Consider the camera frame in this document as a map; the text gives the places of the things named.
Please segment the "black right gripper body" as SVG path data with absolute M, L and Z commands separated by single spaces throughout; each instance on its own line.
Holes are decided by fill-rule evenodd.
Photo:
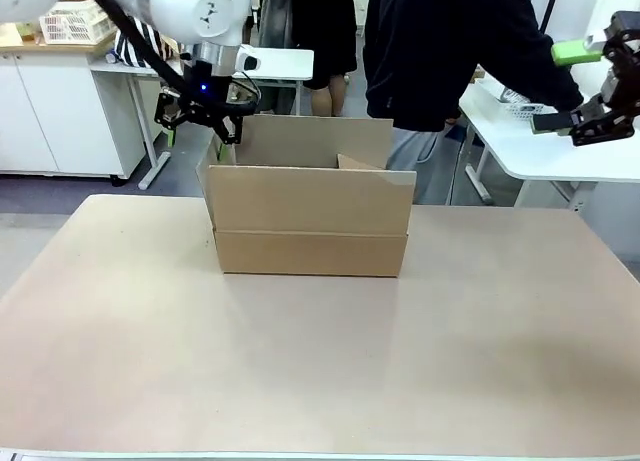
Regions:
M 604 104 L 611 109 L 635 106 L 639 101 L 639 63 L 613 60 L 601 87 Z

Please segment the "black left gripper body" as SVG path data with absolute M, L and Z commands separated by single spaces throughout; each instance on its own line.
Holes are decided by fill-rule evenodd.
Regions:
M 233 76 L 215 76 L 214 66 L 202 60 L 181 59 L 183 79 L 188 89 L 179 106 L 188 117 L 243 117 L 244 100 L 233 101 L 231 92 L 241 90 Z

